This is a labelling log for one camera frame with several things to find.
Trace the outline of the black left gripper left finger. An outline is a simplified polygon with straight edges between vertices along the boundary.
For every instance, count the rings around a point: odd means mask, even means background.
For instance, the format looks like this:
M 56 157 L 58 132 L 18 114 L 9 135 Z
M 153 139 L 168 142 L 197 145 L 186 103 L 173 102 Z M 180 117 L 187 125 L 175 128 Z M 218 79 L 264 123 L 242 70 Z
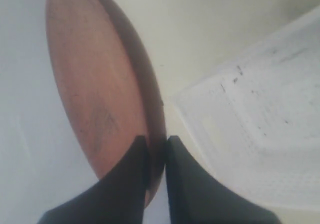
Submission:
M 150 155 L 137 136 L 123 158 L 77 197 L 43 214 L 40 224 L 141 224 L 150 185 Z

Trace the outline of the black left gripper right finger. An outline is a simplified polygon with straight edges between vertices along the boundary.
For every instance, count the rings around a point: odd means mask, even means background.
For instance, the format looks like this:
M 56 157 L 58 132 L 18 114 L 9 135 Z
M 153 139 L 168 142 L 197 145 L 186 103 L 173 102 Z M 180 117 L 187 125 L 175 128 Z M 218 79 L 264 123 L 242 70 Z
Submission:
M 178 136 L 166 142 L 165 176 L 172 224 L 277 224 L 279 218 L 214 179 Z

